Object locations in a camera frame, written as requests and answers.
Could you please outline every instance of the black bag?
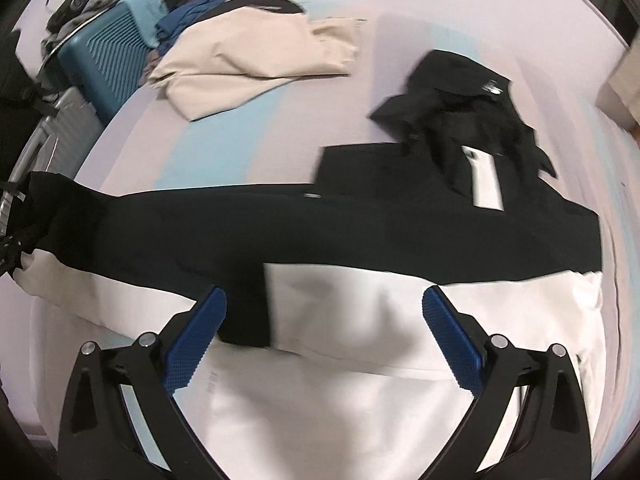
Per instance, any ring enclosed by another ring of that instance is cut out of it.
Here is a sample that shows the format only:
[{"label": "black bag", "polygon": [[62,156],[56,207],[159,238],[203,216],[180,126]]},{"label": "black bag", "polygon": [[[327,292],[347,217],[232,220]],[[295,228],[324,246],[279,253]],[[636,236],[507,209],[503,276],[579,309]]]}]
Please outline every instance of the black bag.
[{"label": "black bag", "polygon": [[0,181],[9,179],[40,119],[57,113],[42,100],[44,92],[18,59],[19,38],[19,30],[0,38]]}]

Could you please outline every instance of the white label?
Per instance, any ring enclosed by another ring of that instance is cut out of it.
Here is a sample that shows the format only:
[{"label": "white label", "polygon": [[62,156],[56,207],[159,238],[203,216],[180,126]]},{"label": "white label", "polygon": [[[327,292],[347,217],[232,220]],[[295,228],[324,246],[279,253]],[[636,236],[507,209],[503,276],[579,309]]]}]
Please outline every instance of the white label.
[{"label": "white label", "polygon": [[494,158],[489,153],[468,146],[462,146],[462,151],[471,164],[471,174],[474,180],[474,205],[504,211]]}]

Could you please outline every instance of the blue suitcase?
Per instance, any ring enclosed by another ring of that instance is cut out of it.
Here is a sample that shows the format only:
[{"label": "blue suitcase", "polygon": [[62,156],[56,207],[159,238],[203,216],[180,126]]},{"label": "blue suitcase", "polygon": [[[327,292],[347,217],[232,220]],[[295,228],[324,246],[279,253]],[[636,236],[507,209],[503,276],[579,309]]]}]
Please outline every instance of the blue suitcase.
[{"label": "blue suitcase", "polygon": [[57,56],[68,80],[106,125],[138,88],[149,51],[129,7],[119,4],[76,30]]}]

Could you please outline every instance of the blue gripper pad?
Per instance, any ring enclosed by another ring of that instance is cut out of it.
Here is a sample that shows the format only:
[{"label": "blue gripper pad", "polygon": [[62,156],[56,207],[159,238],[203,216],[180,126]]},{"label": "blue gripper pad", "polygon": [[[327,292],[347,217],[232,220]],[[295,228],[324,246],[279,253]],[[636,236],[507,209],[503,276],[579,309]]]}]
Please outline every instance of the blue gripper pad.
[{"label": "blue gripper pad", "polygon": [[225,292],[214,288],[166,354],[162,384],[169,395],[189,384],[225,316]]},{"label": "blue gripper pad", "polygon": [[430,286],[422,296],[422,315],[459,386],[477,397],[482,391],[482,357],[448,303],[439,288]]}]

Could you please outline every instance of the blue clothing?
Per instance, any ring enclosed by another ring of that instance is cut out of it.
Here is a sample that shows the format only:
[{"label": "blue clothing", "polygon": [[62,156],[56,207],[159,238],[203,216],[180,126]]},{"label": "blue clothing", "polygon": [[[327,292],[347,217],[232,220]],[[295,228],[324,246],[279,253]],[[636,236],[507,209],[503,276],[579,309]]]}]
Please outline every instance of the blue clothing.
[{"label": "blue clothing", "polygon": [[185,28],[193,25],[205,12],[225,1],[226,0],[193,0],[169,12],[156,24],[156,36],[160,42],[158,46],[160,56],[164,56],[164,54],[174,46],[178,36],[180,36]]},{"label": "blue clothing", "polygon": [[149,48],[158,48],[156,23],[166,16],[168,10],[163,0],[121,0],[129,7],[140,36]]}]

